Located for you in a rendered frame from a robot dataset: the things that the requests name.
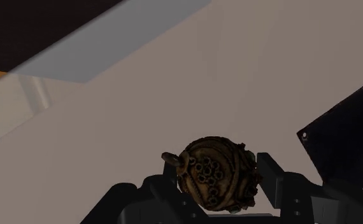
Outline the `ornate brown round ball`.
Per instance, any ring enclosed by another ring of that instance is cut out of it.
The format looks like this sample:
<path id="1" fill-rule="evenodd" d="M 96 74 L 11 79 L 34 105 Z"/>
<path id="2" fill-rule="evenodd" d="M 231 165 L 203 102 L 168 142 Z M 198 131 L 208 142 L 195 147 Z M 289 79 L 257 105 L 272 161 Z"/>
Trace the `ornate brown round ball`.
<path id="1" fill-rule="evenodd" d="M 176 168 L 180 190 L 206 210 L 234 214 L 255 205 L 262 176 L 255 154 L 245 144 L 207 136 L 191 142 L 179 155 L 164 152 L 161 158 Z"/>

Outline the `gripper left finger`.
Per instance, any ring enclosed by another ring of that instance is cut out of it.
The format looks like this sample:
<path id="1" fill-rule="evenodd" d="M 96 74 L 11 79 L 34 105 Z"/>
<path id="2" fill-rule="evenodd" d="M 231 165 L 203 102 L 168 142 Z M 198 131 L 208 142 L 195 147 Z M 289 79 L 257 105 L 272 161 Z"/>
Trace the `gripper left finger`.
<path id="1" fill-rule="evenodd" d="M 176 186 L 176 169 L 113 185 L 80 224 L 206 224 L 209 216 Z"/>

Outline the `black flat tablet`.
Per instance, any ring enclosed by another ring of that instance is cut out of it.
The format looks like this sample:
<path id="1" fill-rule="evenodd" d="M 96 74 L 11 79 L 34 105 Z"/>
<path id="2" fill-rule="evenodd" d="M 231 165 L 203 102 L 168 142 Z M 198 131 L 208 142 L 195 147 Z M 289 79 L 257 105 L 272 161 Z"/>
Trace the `black flat tablet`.
<path id="1" fill-rule="evenodd" d="M 363 86 L 297 132 L 323 182 L 363 188 Z"/>

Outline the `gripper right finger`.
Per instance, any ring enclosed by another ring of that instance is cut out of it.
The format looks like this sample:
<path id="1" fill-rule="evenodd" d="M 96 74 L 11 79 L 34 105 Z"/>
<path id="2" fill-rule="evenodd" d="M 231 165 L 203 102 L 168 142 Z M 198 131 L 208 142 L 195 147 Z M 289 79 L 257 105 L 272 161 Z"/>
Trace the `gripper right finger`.
<path id="1" fill-rule="evenodd" d="M 362 189 L 338 179 L 316 185 L 284 171 L 268 153 L 258 153 L 256 160 L 260 187 L 283 224 L 363 224 Z"/>

